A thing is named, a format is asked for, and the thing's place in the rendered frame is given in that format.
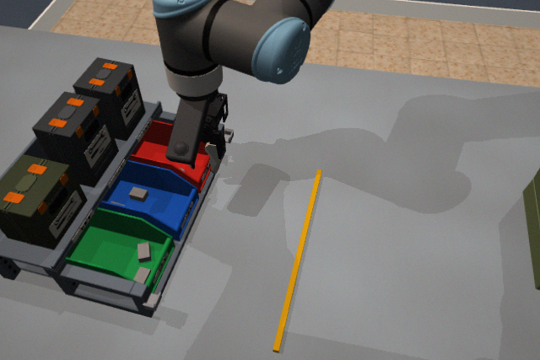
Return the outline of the blue open bin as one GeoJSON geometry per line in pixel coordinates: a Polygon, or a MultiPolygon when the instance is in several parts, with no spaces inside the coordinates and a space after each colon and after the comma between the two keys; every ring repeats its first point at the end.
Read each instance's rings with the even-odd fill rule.
{"type": "Polygon", "coordinates": [[[98,207],[143,218],[180,241],[197,205],[195,195],[194,185],[172,170],[128,160],[98,207]],[[148,191],[145,202],[130,199],[133,187],[148,191]]]}

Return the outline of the yellow bar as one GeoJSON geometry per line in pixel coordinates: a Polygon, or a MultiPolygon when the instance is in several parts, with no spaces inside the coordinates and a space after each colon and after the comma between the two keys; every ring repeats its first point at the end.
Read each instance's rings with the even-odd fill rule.
{"type": "Polygon", "coordinates": [[[312,189],[312,192],[311,192],[310,202],[309,202],[309,206],[308,206],[308,209],[307,209],[307,213],[306,213],[306,216],[305,216],[304,226],[303,226],[302,233],[301,233],[301,236],[300,236],[300,242],[299,242],[299,246],[298,246],[296,257],[295,257],[294,267],[293,267],[293,270],[292,270],[291,278],[290,278],[290,281],[289,281],[288,291],[287,291],[286,298],[285,298],[284,305],[283,305],[284,306],[283,311],[282,311],[281,318],[280,318],[280,321],[279,321],[278,332],[277,332],[276,339],[275,339],[274,346],[273,346],[273,352],[279,353],[279,349],[280,349],[281,342],[282,342],[282,339],[283,339],[284,328],[285,328],[286,320],[287,320],[288,313],[289,313],[289,306],[290,306],[291,299],[292,299],[292,296],[293,296],[294,285],[295,285],[298,270],[299,270],[299,267],[300,267],[301,256],[302,256],[303,249],[304,249],[304,246],[305,246],[305,239],[306,239],[306,235],[307,235],[308,228],[309,228],[309,225],[310,225],[311,214],[312,214],[315,199],[316,199],[316,193],[317,193],[320,178],[321,178],[321,172],[322,172],[322,170],[320,170],[320,169],[318,169],[317,172],[316,172],[316,178],[315,178],[315,182],[314,182],[313,189],[312,189]]]}

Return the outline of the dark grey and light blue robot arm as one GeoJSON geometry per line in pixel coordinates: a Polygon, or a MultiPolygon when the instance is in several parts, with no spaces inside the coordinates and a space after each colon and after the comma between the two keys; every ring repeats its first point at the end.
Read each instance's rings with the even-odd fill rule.
{"type": "MultiPolygon", "coordinates": [[[[305,61],[310,32],[334,0],[152,2],[168,84],[178,94],[199,97],[221,85],[222,66],[263,82],[288,83],[305,61]]],[[[208,107],[207,99],[181,98],[169,161],[195,164],[208,107]]]]}

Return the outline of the red bin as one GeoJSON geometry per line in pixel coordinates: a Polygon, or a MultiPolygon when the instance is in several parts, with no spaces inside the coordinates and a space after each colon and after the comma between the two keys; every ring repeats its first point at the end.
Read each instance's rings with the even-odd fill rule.
{"type": "Polygon", "coordinates": [[[161,121],[153,121],[133,151],[129,160],[164,169],[170,169],[183,179],[196,186],[198,193],[201,193],[211,171],[211,164],[209,163],[210,157],[205,152],[206,143],[200,142],[195,162],[195,169],[191,169],[189,164],[181,164],[169,161],[165,155],[169,145],[172,129],[172,124],[161,121]],[[185,172],[179,168],[184,169],[185,172]]]}

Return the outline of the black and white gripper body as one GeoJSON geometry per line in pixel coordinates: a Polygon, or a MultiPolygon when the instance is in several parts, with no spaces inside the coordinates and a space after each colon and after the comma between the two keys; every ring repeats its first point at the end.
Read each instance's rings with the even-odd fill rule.
{"type": "Polygon", "coordinates": [[[222,117],[223,117],[223,122],[225,122],[228,116],[227,94],[221,94],[219,93],[217,89],[215,91],[213,91],[211,94],[207,94],[200,97],[187,97],[187,96],[176,93],[180,98],[187,101],[202,101],[209,98],[208,102],[210,105],[208,108],[208,114],[207,114],[207,118],[206,118],[205,125],[202,132],[202,138],[201,138],[201,142],[203,143],[211,142],[214,139],[213,130],[218,130],[219,129],[218,125],[222,117]],[[215,93],[215,91],[217,92],[215,93]],[[212,96],[213,93],[215,94],[212,96]],[[210,96],[212,97],[210,98],[210,96]],[[225,113],[224,113],[224,106],[226,107],[225,113]]]}

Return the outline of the green open bin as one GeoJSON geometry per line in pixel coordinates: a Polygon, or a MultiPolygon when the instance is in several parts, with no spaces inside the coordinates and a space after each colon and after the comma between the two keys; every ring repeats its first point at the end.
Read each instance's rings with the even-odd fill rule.
{"type": "Polygon", "coordinates": [[[166,232],[142,218],[98,207],[65,261],[132,281],[139,267],[148,268],[151,272],[145,284],[154,293],[171,253],[171,238],[166,232]],[[138,244],[146,242],[151,261],[139,263],[138,244]]]}

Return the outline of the grey metal bin rack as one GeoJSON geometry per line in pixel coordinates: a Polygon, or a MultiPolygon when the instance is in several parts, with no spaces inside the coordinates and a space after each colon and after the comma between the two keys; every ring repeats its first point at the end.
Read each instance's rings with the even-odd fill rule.
{"type": "Polygon", "coordinates": [[[172,245],[171,257],[154,293],[149,291],[149,287],[146,284],[92,271],[65,262],[69,251],[84,231],[84,228],[103,201],[117,176],[121,173],[151,123],[153,121],[161,121],[173,124],[174,122],[176,114],[163,111],[160,101],[157,104],[144,101],[143,104],[146,113],[127,141],[115,139],[119,152],[95,188],[81,185],[87,201],[54,250],[8,239],[3,231],[0,230],[0,274],[4,278],[14,280],[21,270],[52,277],[66,295],[152,318],[213,182],[215,174],[212,171],[210,171],[201,193],[198,193],[197,205],[181,240],[174,240],[175,245],[172,245]]]}

